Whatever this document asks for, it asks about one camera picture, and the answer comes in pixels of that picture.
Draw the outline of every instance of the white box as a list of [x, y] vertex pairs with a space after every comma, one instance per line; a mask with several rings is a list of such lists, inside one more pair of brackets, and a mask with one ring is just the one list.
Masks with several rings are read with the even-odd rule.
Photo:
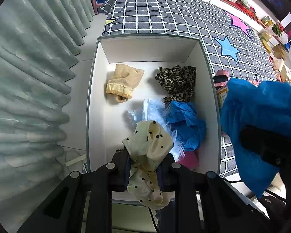
[[[117, 63], [143, 69], [144, 75], [131, 100], [117, 103], [106, 94], [106, 84]], [[93, 59], [87, 103], [87, 160], [90, 170], [110, 162], [122, 140], [135, 128], [127, 111], [142, 107], [145, 98], [163, 98], [167, 92], [155, 80], [158, 68], [175, 65], [196, 66], [196, 85], [192, 102], [198, 117], [206, 122], [206, 137], [197, 149], [197, 172], [219, 173], [221, 130], [213, 77], [198, 39], [169, 34], [134, 33], [99, 37]], [[113, 194], [116, 200], [135, 200], [128, 193]]]

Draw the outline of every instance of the leopard print cloth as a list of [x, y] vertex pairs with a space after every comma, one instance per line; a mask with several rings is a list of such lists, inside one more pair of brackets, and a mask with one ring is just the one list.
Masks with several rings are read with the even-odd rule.
[[155, 79], [170, 94], [163, 98], [165, 104], [171, 101], [189, 102], [193, 95], [193, 87], [195, 86], [196, 67], [179, 65], [173, 68], [158, 68], [159, 73], [155, 75]]

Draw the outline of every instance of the black cable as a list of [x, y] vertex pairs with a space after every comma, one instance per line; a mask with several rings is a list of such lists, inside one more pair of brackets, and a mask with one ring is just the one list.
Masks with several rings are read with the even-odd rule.
[[[228, 183], [239, 183], [239, 182], [243, 182], [242, 180], [229, 181], [226, 178], [223, 178], [223, 180], [226, 181], [226, 182], [228, 182]], [[287, 199], [279, 196], [278, 194], [275, 194], [274, 192], [272, 192], [272, 191], [270, 191], [268, 189], [265, 189], [265, 192], [268, 193], [268, 194], [270, 194], [270, 195], [272, 195], [272, 196], [274, 196], [274, 197], [276, 197], [277, 199], [279, 199], [279, 200], [281, 200], [283, 202], [287, 202]]]
[[156, 223], [154, 221], [154, 217], [153, 217], [152, 211], [151, 211], [150, 208], [148, 208], [148, 209], [149, 209], [149, 212], [150, 212], [150, 215], [151, 215], [151, 219], [152, 219], [152, 223], [154, 225], [154, 228], [155, 228], [156, 232], [159, 233], [158, 227], [157, 227], [157, 225], [156, 225]]
[[282, 198], [282, 197], [279, 196], [278, 194], [275, 194], [274, 192], [272, 192], [272, 191], [270, 191], [270, 190], [268, 190], [268, 189], [266, 189], [265, 192], [271, 194], [272, 196], [275, 196], [277, 199], [279, 199], [279, 200], [281, 200], [281, 201], [283, 201], [283, 202], [287, 202], [287, 199]]

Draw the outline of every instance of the cream polka dot fabric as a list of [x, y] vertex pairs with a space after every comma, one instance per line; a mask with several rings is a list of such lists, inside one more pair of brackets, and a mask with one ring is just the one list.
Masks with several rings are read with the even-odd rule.
[[173, 147], [171, 136], [156, 121], [141, 121], [123, 144], [133, 161], [127, 191], [151, 209], [167, 206], [172, 193], [161, 192], [155, 170]]

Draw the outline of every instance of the plaid tablecloth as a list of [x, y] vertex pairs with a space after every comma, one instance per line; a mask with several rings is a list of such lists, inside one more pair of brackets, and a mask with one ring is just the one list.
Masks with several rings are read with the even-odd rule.
[[[152, 32], [195, 37], [202, 42], [213, 75], [225, 69], [231, 77], [276, 81], [268, 55], [254, 31], [250, 27], [244, 30], [244, 27], [234, 26], [233, 18], [226, 11], [210, 3], [202, 0], [108, 0], [99, 11], [108, 15], [103, 35]], [[224, 53], [216, 38], [229, 40], [239, 51], [237, 60]], [[230, 139], [221, 137], [220, 176], [237, 172], [233, 145]]]

